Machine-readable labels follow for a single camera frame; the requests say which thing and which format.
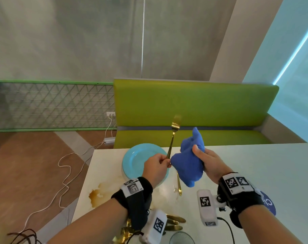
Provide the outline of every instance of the white table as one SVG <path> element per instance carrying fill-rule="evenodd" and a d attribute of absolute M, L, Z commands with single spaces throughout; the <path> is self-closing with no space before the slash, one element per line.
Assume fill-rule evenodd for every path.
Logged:
<path fill-rule="evenodd" d="M 303 243 L 308 243 L 308 143 L 207 148 L 214 150 L 234 171 L 248 177 L 266 193 L 276 206 L 278 219 Z M 98 193 L 102 198 L 96 205 L 100 205 L 128 180 L 122 170 L 122 159 L 127 150 L 94 151 L 73 221 L 93 209 L 89 199 L 92 190 L 99 187 Z M 179 150 L 179 147 L 172 148 L 172 155 Z M 193 188 L 188 188 L 181 181 L 181 197 L 174 188 L 177 188 L 176 170 L 171 168 L 167 179 L 154 189 L 151 207 L 185 218 L 187 222 L 181 224 L 183 231 L 190 234 L 196 243 L 232 243 L 226 223 L 220 221 L 217 227 L 205 227 L 200 220 L 196 192 L 198 189 L 210 189 L 216 194 L 216 184 L 204 174 Z M 217 211 L 218 216 L 230 223 L 235 242 L 249 243 L 243 230 L 231 223 L 229 213 L 229 209 L 227 212 Z M 173 233 L 167 232 L 161 243 L 168 243 Z"/>

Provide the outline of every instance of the hand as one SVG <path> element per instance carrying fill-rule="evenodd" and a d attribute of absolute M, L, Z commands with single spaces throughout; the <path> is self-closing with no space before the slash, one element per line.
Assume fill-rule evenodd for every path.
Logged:
<path fill-rule="evenodd" d="M 142 177 L 146 178 L 154 189 L 164 179 L 168 168 L 171 168 L 171 164 L 166 155 L 155 154 L 144 163 Z"/>
<path fill-rule="evenodd" d="M 197 145 L 193 146 L 192 151 L 204 162 L 206 175 L 216 184 L 222 176 L 233 172 L 214 151 L 205 148 L 205 152 L 202 152 Z"/>

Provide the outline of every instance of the blue light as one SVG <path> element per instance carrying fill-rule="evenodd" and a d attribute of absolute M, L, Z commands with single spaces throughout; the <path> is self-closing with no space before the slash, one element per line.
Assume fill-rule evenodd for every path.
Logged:
<path fill-rule="evenodd" d="M 295 49 L 294 53 L 291 55 L 288 62 L 285 64 L 284 68 L 281 70 L 281 72 L 278 74 L 277 78 L 274 80 L 273 85 L 275 85 L 278 82 L 278 80 L 282 77 L 283 73 L 288 68 L 288 66 L 291 64 L 291 62 L 293 61 L 293 59 L 295 58 L 295 56 L 297 55 L 299 50 L 302 48 L 303 44 L 306 42 L 307 39 L 308 39 L 308 31 L 305 34 L 305 36 L 303 37 L 303 39 L 300 42 L 300 44 L 298 45 L 298 47 Z"/>

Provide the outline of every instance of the plate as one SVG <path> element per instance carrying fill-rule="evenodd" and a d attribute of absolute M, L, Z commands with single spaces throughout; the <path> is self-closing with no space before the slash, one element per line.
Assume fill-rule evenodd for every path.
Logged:
<path fill-rule="evenodd" d="M 144 143 L 136 145 L 130 148 L 122 160 L 122 168 L 124 173 L 129 179 L 134 179 L 142 176 L 144 170 L 144 163 L 153 155 L 162 153 L 166 155 L 166 152 L 159 146 Z M 169 169 L 163 181 L 168 177 Z"/>

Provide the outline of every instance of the brown floor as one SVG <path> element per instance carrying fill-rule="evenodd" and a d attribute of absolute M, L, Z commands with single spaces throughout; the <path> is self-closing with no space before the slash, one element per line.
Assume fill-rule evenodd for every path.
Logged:
<path fill-rule="evenodd" d="M 8 231 L 22 230 L 28 215 L 46 207 L 62 188 L 69 168 L 59 168 L 57 164 L 62 156 L 71 152 L 53 132 L 0 133 L 0 221 Z M 72 167 L 69 181 L 78 174 L 83 161 L 73 154 L 61 164 Z M 70 184 L 70 190 L 62 197 L 62 206 L 79 196 L 87 169 L 85 165 Z M 33 215 L 27 227 L 38 231 L 62 210 L 58 203 L 59 197 L 49 209 Z"/>
<path fill-rule="evenodd" d="M 99 143 L 102 143 L 104 139 L 104 133 L 105 131 L 77 131 L 77 133 L 83 137 L 91 146 L 97 145 Z M 111 131 L 108 130 L 106 137 L 115 137 L 117 134 L 116 130 L 112 130 L 112 136 Z M 102 144 L 98 149 L 112 149 L 113 145 L 105 145 Z"/>

